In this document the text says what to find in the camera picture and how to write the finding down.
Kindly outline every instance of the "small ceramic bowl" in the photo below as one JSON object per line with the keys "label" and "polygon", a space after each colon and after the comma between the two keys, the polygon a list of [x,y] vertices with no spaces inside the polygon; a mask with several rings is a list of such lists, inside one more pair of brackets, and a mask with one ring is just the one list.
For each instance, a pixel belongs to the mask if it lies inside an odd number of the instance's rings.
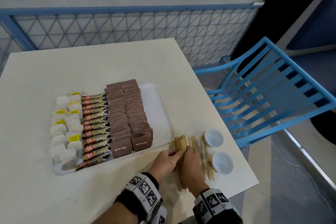
{"label": "small ceramic bowl", "polygon": [[220,174],[228,175],[233,170],[233,161],[229,154],[217,151],[212,157],[212,165]]}
{"label": "small ceramic bowl", "polygon": [[205,141],[211,147],[218,147],[223,144],[224,137],[217,129],[210,129],[205,131]]}

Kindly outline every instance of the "bundle of wooden sticks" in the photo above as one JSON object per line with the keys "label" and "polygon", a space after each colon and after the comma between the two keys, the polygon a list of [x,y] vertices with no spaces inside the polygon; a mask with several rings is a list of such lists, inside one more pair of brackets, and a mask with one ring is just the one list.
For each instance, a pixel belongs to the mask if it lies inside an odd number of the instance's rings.
{"label": "bundle of wooden sticks", "polygon": [[[212,163],[211,163],[211,160],[209,159],[208,148],[204,141],[204,136],[201,136],[199,138],[199,143],[195,136],[188,137],[188,139],[189,140],[186,141],[185,135],[182,135],[180,137],[175,137],[174,139],[175,150],[183,151],[184,153],[186,153],[187,146],[197,149],[201,157],[201,165],[202,165],[204,180],[206,176],[208,176],[209,180],[215,181],[215,176],[213,175],[213,170],[212,170]],[[183,184],[183,181],[181,180],[181,178],[179,178],[178,190],[182,191],[183,189],[186,189],[186,188],[187,187]]]}

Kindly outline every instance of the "person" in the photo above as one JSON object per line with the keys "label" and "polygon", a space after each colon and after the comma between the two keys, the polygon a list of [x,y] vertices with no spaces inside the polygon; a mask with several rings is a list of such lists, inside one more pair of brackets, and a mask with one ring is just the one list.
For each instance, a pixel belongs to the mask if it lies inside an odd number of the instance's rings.
{"label": "person", "polygon": [[219,189],[211,189],[204,181],[201,159],[197,149],[174,153],[161,151],[147,172],[136,174],[117,196],[112,206],[93,224],[138,224],[142,221],[164,224],[167,216],[158,192],[164,177],[178,167],[183,184],[195,197],[194,216],[188,223],[241,224],[234,206]]}

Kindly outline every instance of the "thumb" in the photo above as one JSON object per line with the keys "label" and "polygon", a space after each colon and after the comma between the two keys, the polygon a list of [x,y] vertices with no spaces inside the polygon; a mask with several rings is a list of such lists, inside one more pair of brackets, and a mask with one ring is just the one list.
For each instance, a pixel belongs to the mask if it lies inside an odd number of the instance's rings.
{"label": "thumb", "polygon": [[170,156],[170,161],[172,162],[172,164],[176,165],[176,163],[178,162],[178,160],[183,156],[183,151],[178,151],[177,153],[175,153],[174,155]]}

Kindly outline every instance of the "hand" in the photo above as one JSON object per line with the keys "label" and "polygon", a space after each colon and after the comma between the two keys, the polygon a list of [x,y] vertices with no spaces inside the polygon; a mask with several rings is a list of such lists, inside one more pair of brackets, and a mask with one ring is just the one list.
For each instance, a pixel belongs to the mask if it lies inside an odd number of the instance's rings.
{"label": "hand", "polygon": [[176,163],[182,156],[183,151],[177,153],[171,150],[161,151],[147,172],[153,175],[157,182],[161,184],[163,178],[174,170]]}
{"label": "hand", "polygon": [[180,178],[194,197],[198,197],[203,190],[210,188],[204,181],[201,158],[197,148],[187,147],[180,168]]}

